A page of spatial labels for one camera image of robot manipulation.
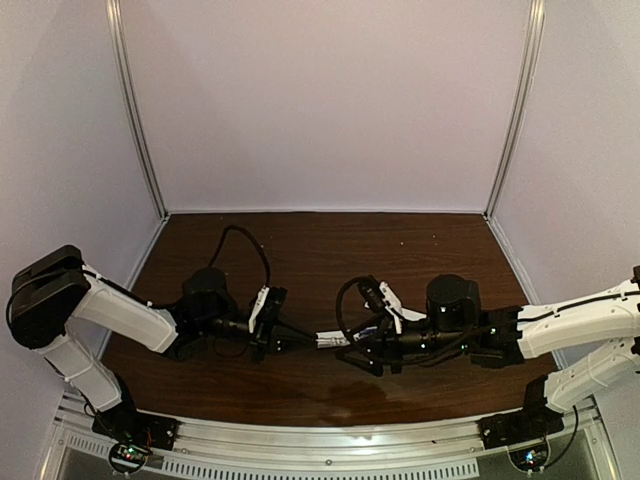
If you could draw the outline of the white remote back cover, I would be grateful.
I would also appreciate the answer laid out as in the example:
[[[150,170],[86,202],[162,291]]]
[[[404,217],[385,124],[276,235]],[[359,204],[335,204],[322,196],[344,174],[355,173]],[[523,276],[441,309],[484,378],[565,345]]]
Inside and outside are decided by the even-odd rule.
[[[401,315],[406,321],[422,321],[427,319],[427,315],[424,312],[414,311],[408,308],[401,309]]]

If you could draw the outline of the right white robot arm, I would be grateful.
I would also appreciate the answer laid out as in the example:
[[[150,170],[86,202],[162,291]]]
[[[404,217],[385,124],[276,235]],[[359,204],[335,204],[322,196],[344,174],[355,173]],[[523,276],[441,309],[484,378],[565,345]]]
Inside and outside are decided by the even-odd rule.
[[[481,307],[479,286],[443,274],[426,287],[426,311],[403,309],[373,276],[347,281],[335,301],[346,343],[338,360],[374,376],[435,366],[461,355],[484,368],[519,365],[551,351],[599,342],[598,349],[527,387],[524,411],[563,414],[639,368],[639,278],[549,305]]]

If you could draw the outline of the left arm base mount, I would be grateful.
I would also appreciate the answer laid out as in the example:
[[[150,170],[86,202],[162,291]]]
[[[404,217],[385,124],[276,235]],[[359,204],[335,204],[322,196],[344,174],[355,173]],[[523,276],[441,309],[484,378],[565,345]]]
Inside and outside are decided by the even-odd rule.
[[[140,471],[157,453],[172,451],[177,436],[177,419],[136,412],[131,417],[98,412],[92,431],[115,441],[109,448],[107,461],[122,475]]]

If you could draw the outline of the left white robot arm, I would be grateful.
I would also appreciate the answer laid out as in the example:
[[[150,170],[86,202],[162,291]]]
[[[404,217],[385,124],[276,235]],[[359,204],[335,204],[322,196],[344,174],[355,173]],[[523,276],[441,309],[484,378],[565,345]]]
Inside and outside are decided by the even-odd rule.
[[[89,267],[64,245],[12,279],[6,321],[13,339],[34,350],[98,412],[125,406],[125,387],[72,332],[70,321],[97,324],[162,356],[185,360],[216,339],[244,342],[254,361],[288,346],[314,346],[317,336],[284,321],[284,288],[263,286],[241,310],[226,275],[207,266],[182,285],[169,304],[144,301]]]

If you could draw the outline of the white remote control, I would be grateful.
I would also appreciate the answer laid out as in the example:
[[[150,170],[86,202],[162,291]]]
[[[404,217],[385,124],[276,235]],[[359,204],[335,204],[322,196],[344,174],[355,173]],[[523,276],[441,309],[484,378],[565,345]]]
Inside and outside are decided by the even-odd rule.
[[[367,350],[369,350],[369,347],[368,347],[369,339],[374,337],[375,335],[372,335],[356,343],[361,344],[363,348],[366,348]],[[315,338],[317,339],[318,349],[347,347],[351,344],[349,339],[345,337],[344,333],[341,330],[316,332]]]

